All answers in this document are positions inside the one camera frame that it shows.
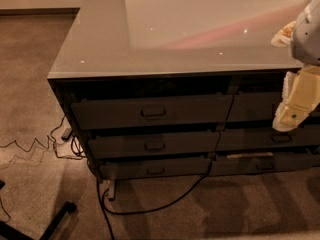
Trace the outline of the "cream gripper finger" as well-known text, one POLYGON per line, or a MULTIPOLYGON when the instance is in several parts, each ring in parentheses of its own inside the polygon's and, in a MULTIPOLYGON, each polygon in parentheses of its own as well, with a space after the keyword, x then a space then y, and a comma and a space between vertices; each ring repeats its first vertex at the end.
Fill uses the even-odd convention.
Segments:
POLYGON ((287 72, 272 128, 279 132, 296 129, 319 104, 320 67, 305 65, 297 73, 287 72))
POLYGON ((281 28, 271 39, 271 44, 276 47, 287 47, 291 43, 293 29, 296 22, 292 21, 281 28))

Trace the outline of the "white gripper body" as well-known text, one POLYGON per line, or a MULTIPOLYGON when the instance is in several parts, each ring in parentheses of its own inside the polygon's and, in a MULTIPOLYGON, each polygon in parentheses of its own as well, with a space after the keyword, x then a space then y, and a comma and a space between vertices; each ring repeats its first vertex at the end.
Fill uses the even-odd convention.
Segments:
POLYGON ((304 64, 320 64, 320 0, 310 0, 298 15, 291 39, 292 56, 304 64))

